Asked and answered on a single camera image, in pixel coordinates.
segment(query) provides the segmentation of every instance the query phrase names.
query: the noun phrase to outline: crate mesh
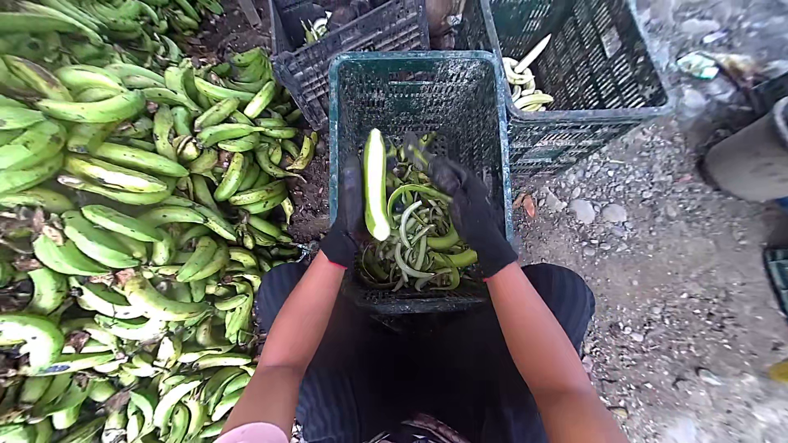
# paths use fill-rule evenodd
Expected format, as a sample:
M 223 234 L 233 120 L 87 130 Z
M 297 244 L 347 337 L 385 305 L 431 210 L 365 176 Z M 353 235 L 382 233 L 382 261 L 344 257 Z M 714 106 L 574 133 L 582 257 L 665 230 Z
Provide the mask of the crate mesh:
M 389 0 L 307 46 L 300 21 L 317 18 L 312 2 L 269 1 L 274 75 L 315 130 L 328 125 L 328 71 L 333 56 L 350 51 L 429 49 L 424 0 Z
M 548 33 L 530 67 L 555 102 L 523 113 L 506 98 L 511 172 L 521 176 L 559 173 L 671 110 L 625 0 L 469 0 L 457 41 L 520 59 Z
M 329 205 L 336 216 L 337 180 L 348 155 L 358 155 L 372 128 L 396 142 L 406 131 L 437 131 L 431 150 L 463 164 L 488 185 L 504 208 L 511 239 L 511 189 L 499 68 L 486 52 L 344 54 L 330 80 L 331 175 Z M 455 291 L 367 288 L 346 278 L 345 293 L 384 313 L 456 311 L 487 296 L 480 281 L 463 279 Z

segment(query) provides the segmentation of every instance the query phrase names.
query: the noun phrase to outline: hand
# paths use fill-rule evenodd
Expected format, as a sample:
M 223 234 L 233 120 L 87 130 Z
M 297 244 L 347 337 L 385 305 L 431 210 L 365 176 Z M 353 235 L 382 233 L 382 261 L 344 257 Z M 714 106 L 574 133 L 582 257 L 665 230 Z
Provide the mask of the hand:
M 445 157 L 429 162 L 429 178 L 442 192 L 449 194 L 449 211 L 460 238 L 476 251 L 485 277 L 492 277 L 517 254 L 506 241 L 502 210 L 490 201 L 487 187 L 472 172 Z
M 349 156 L 342 167 L 338 200 L 336 219 L 320 242 L 320 249 L 330 262 L 347 269 L 353 266 L 359 249 L 351 234 L 359 230 L 364 215 L 361 162 L 355 155 Z

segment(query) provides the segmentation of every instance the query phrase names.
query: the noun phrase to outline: forearm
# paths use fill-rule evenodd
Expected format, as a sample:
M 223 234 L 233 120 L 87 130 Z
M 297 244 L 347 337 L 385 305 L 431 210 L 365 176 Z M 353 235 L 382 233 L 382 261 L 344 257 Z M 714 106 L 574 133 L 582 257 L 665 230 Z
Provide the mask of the forearm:
M 507 348 L 551 443 L 625 443 L 572 343 L 516 262 L 487 280 Z
M 266 422 L 290 435 L 298 388 L 329 323 L 344 269 L 319 252 L 273 321 L 255 375 L 223 432 Z
M 511 358 L 534 397 L 543 391 L 592 391 L 569 337 L 517 263 L 487 285 Z
M 319 252 L 273 321 L 258 366 L 304 371 L 323 338 L 344 269 Z

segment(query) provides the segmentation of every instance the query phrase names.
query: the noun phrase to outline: bucket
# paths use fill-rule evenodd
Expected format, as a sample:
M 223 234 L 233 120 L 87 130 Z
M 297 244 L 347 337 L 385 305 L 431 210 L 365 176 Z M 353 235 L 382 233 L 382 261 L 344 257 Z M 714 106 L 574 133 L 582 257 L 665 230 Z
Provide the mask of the bucket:
M 788 196 L 788 97 L 716 144 L 704 167 L 721 189 L 740 199 L 764 202 Z

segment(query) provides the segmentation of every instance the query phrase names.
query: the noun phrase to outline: crate handle hole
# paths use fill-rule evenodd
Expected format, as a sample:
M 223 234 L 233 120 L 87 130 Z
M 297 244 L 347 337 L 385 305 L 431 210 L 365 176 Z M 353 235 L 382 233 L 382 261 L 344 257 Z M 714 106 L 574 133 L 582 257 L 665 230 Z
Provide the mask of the crate handle hole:
M 435 73 L 427 71 L 397 71 L 388 73 L 389 83 L 429 83 L 435 81 Z

